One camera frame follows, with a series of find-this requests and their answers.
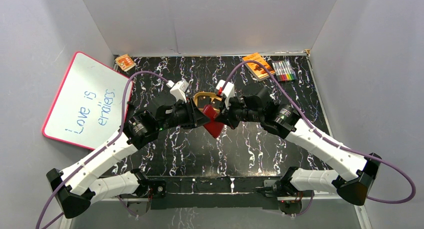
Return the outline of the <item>red card holder wallet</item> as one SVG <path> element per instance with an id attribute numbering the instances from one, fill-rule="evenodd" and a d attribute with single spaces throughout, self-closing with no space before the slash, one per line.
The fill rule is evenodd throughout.
<path id="1" fill-rule="evenodd" d="M 224 128 L 224 124 L 222 122 L 215 121 L 215 117 L 218 114 L 211 104 L 206 105 L 203 108 L 202 113 L 210 119 L 210 122 L 205 124 L 203 127 L 209 132 L 209 134 L 214 139 L 217 139 Z"/>

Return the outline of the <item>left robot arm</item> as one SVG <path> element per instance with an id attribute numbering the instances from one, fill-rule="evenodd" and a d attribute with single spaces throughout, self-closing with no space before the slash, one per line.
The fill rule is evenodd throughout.
<path id="1" fill-rule="evenodd" d="M 77 163 L 50 170 L 46 177 L 53 195 L 67 219 L 85 212 L 90 205 L 123 194 L 144 197 L 165 188 L 163 181 L 150 181 L 140 169 L 101 178 L 113 165 L 155 141 L 170 128 L 194 129 L 210 122 L 193 99 L 187 101 L 156 98 L 128 118 L 103 145 Z"/>

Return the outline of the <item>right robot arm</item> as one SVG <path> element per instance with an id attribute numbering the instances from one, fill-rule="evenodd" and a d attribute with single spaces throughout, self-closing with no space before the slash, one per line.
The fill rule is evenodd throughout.
<path id="1" fill-rule="evenodd" d="M 338 141 L 319 129 L 309 128 L 300 114 L 288 104 L 278 104 L 260 84 L 242 89 L 242 100 L 235 96 L 234 84 L 221 80 L 215 88 L 221 98 L 214 118 L 235 129 L 240 122 L 255 122 L 272 135 L 296 144 L 321 159 L 330 170 L 306 170 L 291 166 L 279 182 L 263 189 L 273 194 L 295 196 L 303 191 L 339 195 L 346 202 L 362 206 L 376 179 L 378 161 L 341 149 Z"/>

